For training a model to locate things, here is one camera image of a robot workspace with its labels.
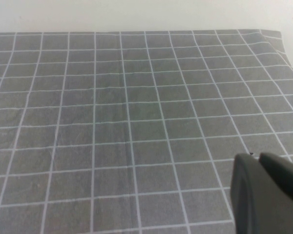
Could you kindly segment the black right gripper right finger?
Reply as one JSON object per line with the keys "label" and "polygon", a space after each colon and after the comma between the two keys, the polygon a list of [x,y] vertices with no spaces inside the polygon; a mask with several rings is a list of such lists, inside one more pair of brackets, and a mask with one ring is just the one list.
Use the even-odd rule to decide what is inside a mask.
{"label": "black right gripper right finger", "polygon": [[293,234],[293,163],[272,153],[261,153],[259,162],[286,198],[281,199],[282,217],[285,222],[281,225],[285,233]]}

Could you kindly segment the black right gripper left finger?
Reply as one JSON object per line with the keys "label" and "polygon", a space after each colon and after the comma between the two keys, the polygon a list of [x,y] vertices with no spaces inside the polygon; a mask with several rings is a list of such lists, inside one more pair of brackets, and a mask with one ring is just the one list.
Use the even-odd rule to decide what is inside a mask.
{"label": "black right gripper left finger", "polygon": [[230,197],[238,234],[278,233],[275,199],[277,187],[259,161],[248,154],[234,159]]}

